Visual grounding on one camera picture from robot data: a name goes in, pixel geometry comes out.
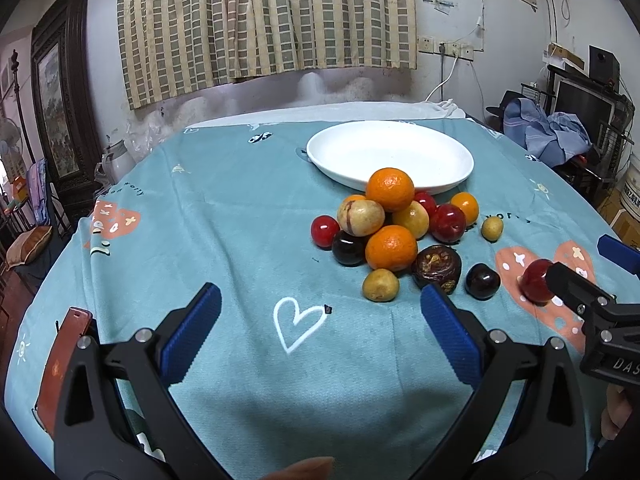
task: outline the white kettle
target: white kettle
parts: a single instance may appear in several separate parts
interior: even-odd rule
[[[104,184],[117,184],[135,166],[136,161],[127,151],[124,140],[120,140],[104,150],[102,162],[95,168],[95,178]]]

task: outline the cushion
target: cushion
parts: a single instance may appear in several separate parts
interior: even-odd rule
[[[22,233],[6,252],[6,268],[30,264],[49,243],[53,227],[43,225]]]

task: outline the red cherry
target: red cherry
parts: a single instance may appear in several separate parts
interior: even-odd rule
[[[319,216],[311,222],[311,239],[323,249],[331,247],[338,231],[340,231],[340,225],[328,215]]]
[[[546,270],[554,263],[541,258],[531,262],[520,279],[520,290],[531,303],[546,303],[553,294],[546,286]]]
[[[438,208],[438,204],[436,204],[433,196],[425,191],[419,191],[415,194],[414,200],[425,209],[425,211],[429,215],[429,220],[431,220],[433,218],[433,215],[435,215],[436,213],[436,209]]]
[[[466,229],[466,217],[462,209],[453,204],[442,204],[431,217],[431,234],[444,244],[460,240]]]

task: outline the curtain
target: curtain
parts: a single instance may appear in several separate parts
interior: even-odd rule
[[[415,0],[118,0],[130,108],[307,68],[416,68]]]

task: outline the speaker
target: speaker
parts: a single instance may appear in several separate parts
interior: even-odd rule
[[[603,85],[613,84],[616,93],[620,93],[620,62],[612,53],[589,47],[589,77]]]

